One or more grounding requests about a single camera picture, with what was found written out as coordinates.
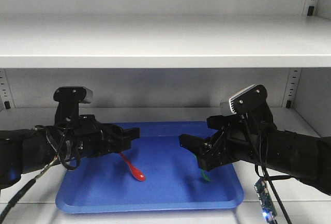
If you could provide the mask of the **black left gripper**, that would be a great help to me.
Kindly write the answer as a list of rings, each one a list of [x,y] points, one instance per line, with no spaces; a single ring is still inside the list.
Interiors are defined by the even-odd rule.
[[[60,160],[121,153],[131,148],[130,139],[140,137],[140,128],[124,129],[100,123],[94,115],[79,115],[78,102],[58,102],[54,128],[62,132],[56,149]]]

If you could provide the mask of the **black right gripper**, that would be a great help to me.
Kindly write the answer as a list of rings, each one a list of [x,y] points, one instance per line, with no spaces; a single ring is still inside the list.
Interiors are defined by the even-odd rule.
[[[188,134],[179,136],[180,146],[197,156],[202,170],[212,170],[239,160],[262,165],[258,146],[262,144],[263,135],[277,129],[266,103],[245,114],[210,116],[207,126],[217,132],[205,140]]]

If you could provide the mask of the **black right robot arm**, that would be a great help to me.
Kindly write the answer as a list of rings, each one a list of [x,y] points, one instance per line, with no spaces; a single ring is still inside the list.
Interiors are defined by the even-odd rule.
[[[330,194],[330,138],[278,130],[267,103],[235,115],[207,119],[211,137],[182,134],[181,147],[196,155],[199,168],[210,171],[237,161],[270,168]]]

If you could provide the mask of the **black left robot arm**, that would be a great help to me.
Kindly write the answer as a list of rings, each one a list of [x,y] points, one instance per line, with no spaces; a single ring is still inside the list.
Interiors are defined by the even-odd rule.
[[[1,189],[16,184],[22,174],[55,164],[120,153],[140,137],[139,128],[124,129],[100,123],[94,115],[80,115],[78,102],[60,102],[52,126],[1,131]]]

